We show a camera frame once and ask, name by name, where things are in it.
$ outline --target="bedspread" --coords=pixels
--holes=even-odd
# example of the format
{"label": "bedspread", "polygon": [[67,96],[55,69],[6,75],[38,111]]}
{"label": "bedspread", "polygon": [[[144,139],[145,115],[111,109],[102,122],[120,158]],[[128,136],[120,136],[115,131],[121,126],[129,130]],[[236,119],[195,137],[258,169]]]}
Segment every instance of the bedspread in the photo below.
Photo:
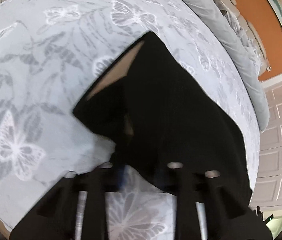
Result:
{"label": "bedspread", "polygon": [[[260,134],[248,93],[224,47],[181,0],[7,0],[0,5],[0,219],[7,228],[65,171],[87,172],[109,159],[113,142],[71,112],[148,30],[238,124],[254,188]],[[172,239],[172,195],[132,168],[126,177],[123,193],[107,196],[110,239]]]}

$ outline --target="orange wall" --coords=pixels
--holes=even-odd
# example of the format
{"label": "orange wall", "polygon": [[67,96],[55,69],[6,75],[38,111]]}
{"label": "orange wall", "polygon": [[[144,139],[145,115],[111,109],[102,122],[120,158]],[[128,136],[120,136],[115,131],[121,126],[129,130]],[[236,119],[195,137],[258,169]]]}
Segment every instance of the orange wall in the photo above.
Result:
{"label": "orange wall", "polygon": [[264,44],[272,71],[259,77],[266,80],[282,73],[282,27],[267,0],[236,0],[241,15],[252,22]]}

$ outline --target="gray blanket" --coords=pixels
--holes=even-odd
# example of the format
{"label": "gray blanket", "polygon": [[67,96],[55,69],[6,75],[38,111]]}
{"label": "gray blanket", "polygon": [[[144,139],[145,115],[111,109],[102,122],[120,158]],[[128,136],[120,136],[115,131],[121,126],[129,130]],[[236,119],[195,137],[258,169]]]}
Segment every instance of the gray blanket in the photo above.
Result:
{"label": "gray blanket", "polygon": [[249,93],[260,131],[268,125],[270,113],[265,92],[254,71],[253,62],[236,33],[212,0],[182,0],[209,27],[232,58]]}

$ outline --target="silver bolt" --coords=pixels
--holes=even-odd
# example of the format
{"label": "silver bolt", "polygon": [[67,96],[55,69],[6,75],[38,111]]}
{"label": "silver bolt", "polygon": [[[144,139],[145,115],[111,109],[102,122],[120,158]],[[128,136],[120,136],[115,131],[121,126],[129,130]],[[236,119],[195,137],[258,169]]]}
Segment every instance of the silver bolt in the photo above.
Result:
{"label": "silver bolt", "polygon": [[183,167],[183,163],[168,163],[170,169],[180,169]]}
{"label": "silver bolt", "polygon": [[220,176],[220,172],[218,171],[207,171],[204,174],[207,178],[212,179]]}
{"label": "silver bolt", "polygon": [[63,177],[73,179],[77,174],[74,171],[68,171]]}
{"label": "silver bolt", "polygon": [[103,163],[100,165],[100,168],[101,169],[109,169],[109,168],[112,168],[113,164],[110,163],[110,162],[106,162],[106,163]]}

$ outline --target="white baseboard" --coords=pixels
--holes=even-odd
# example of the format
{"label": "white baseboard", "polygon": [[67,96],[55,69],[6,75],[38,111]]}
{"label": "white baseboard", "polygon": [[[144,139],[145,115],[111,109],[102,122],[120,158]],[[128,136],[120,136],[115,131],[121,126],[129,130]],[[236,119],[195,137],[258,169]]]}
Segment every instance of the white baseboard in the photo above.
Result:
{"label": "white baseboard", "polygon": [[265,88],[271,87],[271,86],[273,86],[273,85],[275,85],[275,84],[277,84],[281,81],[282,81],[282,73],[275,76],[275,77],[272,77],[270,79],[267,79],[267,80],[261,82],[261,85],[265,89]]}

